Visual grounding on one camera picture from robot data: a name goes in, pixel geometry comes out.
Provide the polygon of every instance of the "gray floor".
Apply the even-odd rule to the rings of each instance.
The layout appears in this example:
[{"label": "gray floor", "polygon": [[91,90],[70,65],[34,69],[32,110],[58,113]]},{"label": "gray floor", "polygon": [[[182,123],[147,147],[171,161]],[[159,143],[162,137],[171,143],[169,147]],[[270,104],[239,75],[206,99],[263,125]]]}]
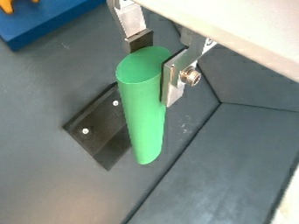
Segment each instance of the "gray floor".
[{"label": "gray floor", "polygon": [[[175,53],[173,24],[149,12],[147,20],[155,44]],[[2,224],[119,224],[218,107],[206,81],[189,88],[169,110],[159,159],[138,165],[130,151],[107,172],[62,125],[117,81],[125,56],[106,5],[20,52],[0,41]]]},{"label": "gray floor", "polygon": [[299,149],[299,113],[223,103],[130,224],[262,224]]}]

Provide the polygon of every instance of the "white panel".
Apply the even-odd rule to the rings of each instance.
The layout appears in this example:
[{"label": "white panel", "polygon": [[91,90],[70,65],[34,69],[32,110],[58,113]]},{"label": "white panel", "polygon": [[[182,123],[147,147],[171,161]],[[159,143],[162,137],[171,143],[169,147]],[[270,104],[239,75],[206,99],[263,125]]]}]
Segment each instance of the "white panel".
[{"label": "white panel", "polygon": [[135,2],[299,82],[299,1]]}]

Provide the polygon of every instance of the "screw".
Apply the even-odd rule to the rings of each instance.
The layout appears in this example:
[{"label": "screw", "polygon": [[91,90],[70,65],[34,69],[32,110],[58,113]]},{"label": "screw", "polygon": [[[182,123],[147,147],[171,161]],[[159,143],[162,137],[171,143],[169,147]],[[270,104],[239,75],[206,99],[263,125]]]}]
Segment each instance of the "screw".
[{"label": "screw", "polygon": [[195,86],[202,79],[202,74],[195,70],[194,66],[186,68],[182,72],[182,82],[190,86]]},{"label": "screw", "polygon": [[114,101],[113,103],[114,103],[114,106],[118,106],[118,104],[119,104],[118,101]]},{"label": "screw", "polygon": [[90,129],[83,129],[83,130],[82,130],[82,133],[83,133],[84,135],[87,135],[87,134],[90,133]]}]

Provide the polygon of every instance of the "dark gray surface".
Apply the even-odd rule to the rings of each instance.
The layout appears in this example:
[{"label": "dark gray surface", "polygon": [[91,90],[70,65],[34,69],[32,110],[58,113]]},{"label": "dark gray surface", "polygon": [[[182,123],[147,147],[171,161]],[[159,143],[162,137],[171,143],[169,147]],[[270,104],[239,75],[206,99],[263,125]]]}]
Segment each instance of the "dark gray surface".
[{"label": "dark gray surface", "polygon": [[263,224],[299,151],[299,113],[222,104],[130,224]]},{"label": "dark gray surface", "polygon": [[[155,44],[182,48],[173,24],[149,14]],[[0,223],[119,224],[218,106],[203,81],[169,111],[163,155],[131,151],[107,172],[62,125],[115,79],[125,58],[107,6],[20,52],[0,41]]]},{"label": "dark gray surface", "polygon": [[230,49],[215,46],[199,64],[222,102],[299,111],[299,83]]}]

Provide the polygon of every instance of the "bolt head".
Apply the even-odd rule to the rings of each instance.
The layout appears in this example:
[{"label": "bolt head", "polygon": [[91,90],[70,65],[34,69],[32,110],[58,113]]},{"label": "bolt head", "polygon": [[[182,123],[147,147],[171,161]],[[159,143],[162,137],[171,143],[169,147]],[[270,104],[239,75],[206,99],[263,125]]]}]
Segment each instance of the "bolt head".
[{"label": "bolt head", "polygon": [[118,106],[119,102],[118,101],[114,101],[113,104],[114,104],[114,106]]},{"label": "bolt head", "polygon": [[87,135],[87,134],[90,133],[90,129],[83,129],[83,130],[82,130],[82,133],[83,133],[84,135]]}]

